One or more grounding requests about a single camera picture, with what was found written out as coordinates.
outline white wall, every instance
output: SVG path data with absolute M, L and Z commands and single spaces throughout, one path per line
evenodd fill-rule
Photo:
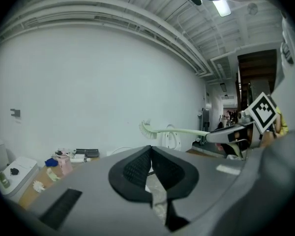
M 204 82 L 154 43 L 104 28 L 46 29 L 0 46 L 0 138 L 10 158 L 160 145 L 139 123 L 198 129 Z M 10 109 L 20 109 L 21 118 Z M 181 134 L 182 150 L 196 136 Z
M 220 122 L 220 115 L 223 114 L 223 103 L 221 99 L 221 95 L 219 93 L 219 84 L 213 86 L 207 86 L 206 90 L 209 92 L 211 98 L 211 112 L 209 116 L 210 120 L 210 128 L 209 131 L 213 131 L 217 128 Z

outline wooden table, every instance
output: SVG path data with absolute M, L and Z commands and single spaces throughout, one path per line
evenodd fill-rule
M 80 166 L 83 165 L 84 163 L 80 163 L 80 164 L 72 164 L 73 170 Z M 37 176 L 34 178 L 34 181 L 40 181 L 43 183 L 45 189 L 49 188 L 50 186 L 52 186 L 55 182 L 53 182 L 49 176 L 47 175 L 47 169 L 49 167 L 44 166 L 39 173 L 37 174 Z M 61 172 L 61 168 L 59 165 L 57 165 L 56 167 L 50 167 L 51 170 L 60 178 L 63 177 L 63 174 Z M 21 196 L 20 200 L 19 200 L 19 205 L 22 206 L 24 209 L 27 209 L 29 207 L 29 205 L 40 195 L 40 193 L 38 193 L 37 191 L 34 190 L 33 188 L 33 182 L 28 186 L 28 188 L 25 190 L 25 192 L 23 193 L 23 195 Z

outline yellow object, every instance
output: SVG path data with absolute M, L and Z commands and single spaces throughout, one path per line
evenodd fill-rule
M 60 179 L 50 168 L 47 169 L 46 173 L 53 182 Z
M 284 136 L 289 131 L 289 127 L 287 126 L 279 107 L 276 107 L 276 111 L 281 116 L 281 129 L 279 134 Z

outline white sticker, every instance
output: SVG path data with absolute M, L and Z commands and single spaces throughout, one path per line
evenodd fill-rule
M 233 168 L 230 168 L 230 167 L 222 165 L 222 164 L 217 166 L 216 170 L 224 172 L 224 173 L 232 174 L 232 175 L 235 175 L 235 176 L 238 176 L 240 174 L 240 170 L 233 169 Z
M 278 115 L 275 107 L 264 92 L 258 96 L 246 111 L 255 121 L 261 134 L 272 125 Z

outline white cable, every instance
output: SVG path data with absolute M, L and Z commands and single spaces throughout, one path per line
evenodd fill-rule
M 110 155 L 114 154 L 120 148 L 132 148 L 132 147 L 119 147 L 119 148 L 116 148 Z

